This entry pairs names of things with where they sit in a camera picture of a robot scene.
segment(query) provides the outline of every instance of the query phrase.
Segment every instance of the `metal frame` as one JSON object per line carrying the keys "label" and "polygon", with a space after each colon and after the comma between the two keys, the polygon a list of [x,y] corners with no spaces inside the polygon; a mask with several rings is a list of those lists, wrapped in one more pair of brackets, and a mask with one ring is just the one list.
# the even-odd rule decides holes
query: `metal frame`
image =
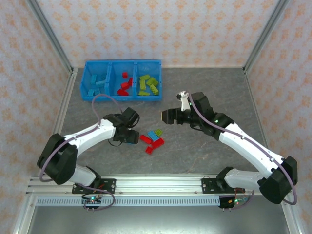
{"label": "metal frame", "polygon": [[246,65],[243,67],[244,73],[246,74],[252,67],[254,61],[256,60],[256,58],[258,57],[258,55],[260,54],[260,51],[262,49],[262,47],[264,46],[265,42],[267,41],[267,39],[270,36],[270,33],[272,32],[272,30],[274,29],[274,26],[276,25],[277,21],[279,20],[280,16],[282,15],[282,13],[284,12],[284,9],[287,5],[287,3],[289,2],[289,0],[280,0],[275,9],[273,10],[273,13],[269,19],[269,21],[267,22],[267,24],[265,25],[258,41],[256,42],[251,54],[249,55]]}
{"label": "metal frame", "polygon": [[[36,0],[27,0],[30,7],[34,11],[34,14],[38,18],[40,24],[42,25],[44,31],[46,32],[49,40],[51,41],[56,52],[60,56],[63,65],[69,72],[73,70],[65,52],[63,51],[57,37],[55,36],[51,26],[49,25],[43,11],[41,10],[38,2]],[[246,65],[243,67],[245,74],[251,69],[254,61],[256,60],[260,50],[265,44],[267,38],[269,37],[271,31],[276,25],[279,17],[282,15],[284,8],[286,7],[289,0],[280,0],[273,11],[269,21],[267,22],[261,36],[259,37],[255,47],[250,54]],[[62,125],[65,119],[68,103],[74,86],[74,82],[77,75],[77,68],[71,72],[68,78],[66,89],[63,95],[62,103],[59,107],[59,113],[53,128],[54,133],[60,133]],[[261,133],[263,134],[264,140],[266,139],[266,134],[262,129],[260,124],[258,111],[253,100],[253,105],[256,110],[257,119],[261,127]],[[116,196],[203,196],[201,189],[201,179],[206,176],[203,174],[182,174],[182,175],[104,175],[105,178],[116,178],[118,183],[116,186]],[[36,207],[36,202],[39,196],[79,196],[71,194],[73,184],[67,182],[63,185],[56,185],[54,182],[41,183],[38,177],[33,177],[30,180],[29,186],[27,188],[26,196],[24,198],[21,212],[18,216],[16,226],[14,229],[15,234],[26,234],[30,228],[31,220]],[[210,194],[209,196],[218,196],[220,194]],[[289,195],[287,199],[291,200],[292,195]],[[304,234],[307,233],[304,228],[303,222],[300,220],[300,207],[291,206],[286,203],[282,203],[282,208],[285,214],[286,222],[288,224],[290,233]]]}
{"label": "metal frame", "polygon": [[[115,196],[123,197],[215,197],[225,194],[202,193],[201,179],[204,176],[215,178],[216,175],[205,174],[181,174],[181,175],[146,175],[146,174],[110,174],[102,175],[102,178],[117,179]],[[31,220],[34,215],[38,197],[77,197],[71,193],[73,183],[66,182],[57,185],[55,182],[40,182],[38,177],[32,177],[27,188],[26,196],[22,205],[21,213],[18,217],[15,234],[26,234],[30,228]],[[291,234],[305,234],[304,225],[300,220],[298,206],[291,206],[286,203],[281,204],[287,225]]]}
{"label": "metal frame", "polygon": [[55,51],[59,55],[64,67],[71,72],[72,71],[72,65],[70,64],[70,61],[65,54],[62,46],[60,45],[59,40],[55,36],[52,27],[50,26],[48,20],[46,19],[40,5],[38,4],[37,0],[27,0],[30,8],[33,10],[35,16],[37,17],[39,23],[41,24],[43,30],[46,32],[50,42],[52,43],[53,47],[55,48]]}
{"label": "metal frame", "polygon": [[58,116],[57,116],[57,119],[56,119],[54,127],[53,127],[53,133],[54,134],[55,133],[60,134],[62,131],[63,123],[64,123],[66,112],[67,112],[67,107],[69,104],[70,97],[72,95],[74,83],[75,83],[76,76],[77,76],[77,70],[78,69],[74,69],[69,74],[67,84],[66,84],[66,88],[65,88],[65,91],[63,93],[62,101],[61,101],[60,106],[59,106]]}

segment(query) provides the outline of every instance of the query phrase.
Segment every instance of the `robotic arm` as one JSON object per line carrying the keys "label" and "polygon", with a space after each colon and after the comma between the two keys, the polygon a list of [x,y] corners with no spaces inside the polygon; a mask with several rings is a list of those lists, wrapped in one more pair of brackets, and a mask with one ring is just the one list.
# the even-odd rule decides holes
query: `robotic arm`
{"label": "robotic arm", "polygon": [[[192,106],[187,92],[179,93],[177,98],[181,100],[181,108],[169,109],[161,113],[162,120],[166,124],[173,124],[174,120],[177,124],[188,123],[192,129],[202,131],[204,134],[230,146],[258,169],[258,172],[246,172],[233,167],[226,167],[216,177],[217,184],[221,189],[231,187],[260,191],[267,200],[275,204],[279,204],[286,197],[291,190],[291,185],[274,160],[281,164],[295,185],[298,175],[297,162],[294,158],[289,156],[285,159],[266,149],[240,129],[227,115],[214,112],[208,98],[202,92],[192,94],[192,99],[199,112],[208,121],[229,132],[222,131],[203,121]],[[242,137],[230,132],[239,133]]]}
{"label": "robotic arm", "polygon": [[50,154],[63,142],[74,138],[65,144],[47,164],[45,173],[56,183],[63,184],[66,181],[79,183],[85,186],[97,188],[100,183],[98,175],[90,167],[82,167],[76,164],[77,158],[90,147],[99,142],[112,139],[113,141],[138,143],[139,133],[131,130],[135,122],[139,121],[139,115],[128,107],[122,114],[106,115],[100,124],[96,123],[80,132],[61,136],[54,134],[48,140],[37,165],[42,168]]}

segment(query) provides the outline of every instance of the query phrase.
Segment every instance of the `green toy brick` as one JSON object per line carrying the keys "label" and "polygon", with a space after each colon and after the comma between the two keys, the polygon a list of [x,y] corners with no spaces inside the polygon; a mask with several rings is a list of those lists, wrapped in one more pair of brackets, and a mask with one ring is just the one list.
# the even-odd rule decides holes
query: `green toy brick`
{"label": "green toy brick", "polygon": [[151,84],[150,88],[151,88],[151,91],[152,91],[155,95],[159,95],[158,89],[157,89],[153,84]]}
{"label": "green toy brick", "polygon": [[154,77],[152,77],[152,78],[153,78],[153,85],[154,85],[155,87],[157,87],[158,81],[157,81]]}
{"label": "green toy brick", "polygon": [[155,132],[156,135],[159,136],[159,137],[160,137],[160,135],[162,134],[162,130],[160,130],[159,128],[156,129],[154,132]]}
{"label": "green toy brick", "polygon": [[140,77],[140,80],[147,80],[147,79],[150,79],[150,75],[144,75],[144,76],[141,76]]}
{"label": "green toy brick", "polygon": [[141,90],[146,90],[146,85],[144,80],[140,80],[140,88]]}
{"label": "green toy brick", "polygon": [[138,94],[139,94],[139,96],[149,96],[150,95],[150,93],[142,91],[142,90]]}
{"label": "green toy brick", "polygon": [[152,77],[148,81],[146,81],[146,84],[148,86],[151,86],[151,84],[153,84],[156,87],[158,85],[158,81],[154,77]]}

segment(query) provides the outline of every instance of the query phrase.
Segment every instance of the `wall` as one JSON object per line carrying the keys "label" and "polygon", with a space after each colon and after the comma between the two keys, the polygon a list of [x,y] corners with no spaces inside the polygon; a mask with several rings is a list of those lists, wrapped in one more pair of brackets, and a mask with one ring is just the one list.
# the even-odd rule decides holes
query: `wall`
{"label": "wall", "polygon": [[248,77],[270,148],[298,161],[301,217],[311,230],[311,2],[290,1]]}
{"label": "wall", "polygon": [[242,67],[278,0],[39,0],[73,66]]}
{"label": "wall", "polygon": [[25,0],[0,4],[0,233],[12,233],[68,73]]}

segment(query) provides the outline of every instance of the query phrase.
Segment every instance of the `marble surface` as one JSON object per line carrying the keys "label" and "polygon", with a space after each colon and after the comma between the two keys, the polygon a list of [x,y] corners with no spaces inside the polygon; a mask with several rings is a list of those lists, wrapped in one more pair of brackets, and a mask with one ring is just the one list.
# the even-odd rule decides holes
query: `marble surface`
{"label": "marble surface", "polygon": [[[64,120],[62,134],[80,131],[96,123],[91,103],[81,100],[79,83],[83,69],[78,70],[74,89]],[[88,149],[78,158],[78,164],[88,165],[99,174],[107,173],[207,173],[218,174],[226,166],[239,170],[255,168],[245,158],[228,146],[189,125],[166,125],[160,113],[180,106],[178,92],[202,91],[217,112],[231,117],[247,134],[263,143],[252,99],[243,74],[239,68],[163,68],[163,97],[159,102],[121,102],[123,109],[130,106],[140,114],[135,127],[140,134],[160,128],[165,144],[150,156],[145,153],[147,145],[122,144],[112,147],[107,141]],[[95,104],[100,116],[118,113],[112,102]]]}

